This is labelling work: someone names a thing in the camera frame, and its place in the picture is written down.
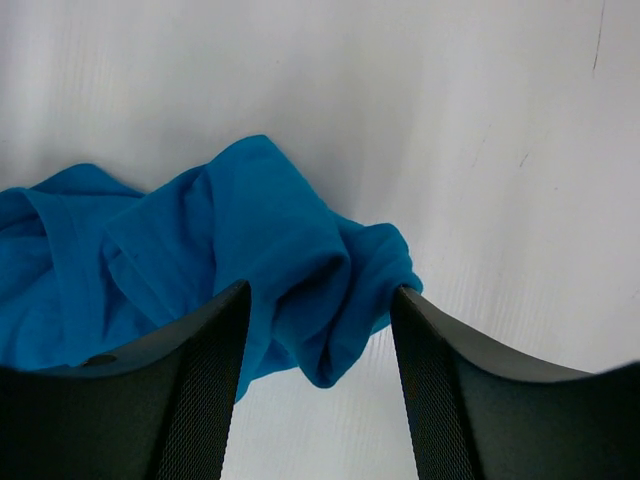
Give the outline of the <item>blue t shirt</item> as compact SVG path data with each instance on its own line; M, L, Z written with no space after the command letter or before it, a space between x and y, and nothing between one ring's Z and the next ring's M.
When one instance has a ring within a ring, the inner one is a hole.
M142 193L93 164L1 194L1 362L39 370L251 288L238 389L297 368L333 386L422 287L398 229L332 211L266 136Z

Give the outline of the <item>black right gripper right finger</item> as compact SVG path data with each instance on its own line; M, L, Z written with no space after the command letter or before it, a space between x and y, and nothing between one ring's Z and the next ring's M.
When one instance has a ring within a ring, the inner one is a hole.
M415 290L391 327L422 479L635 479L639 366L600 373L517 351Z

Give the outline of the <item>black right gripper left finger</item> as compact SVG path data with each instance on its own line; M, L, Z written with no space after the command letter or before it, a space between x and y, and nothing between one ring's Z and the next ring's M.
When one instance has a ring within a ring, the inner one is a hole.
M71 367L1 371L5 479L217 479L250 317L239 281Z

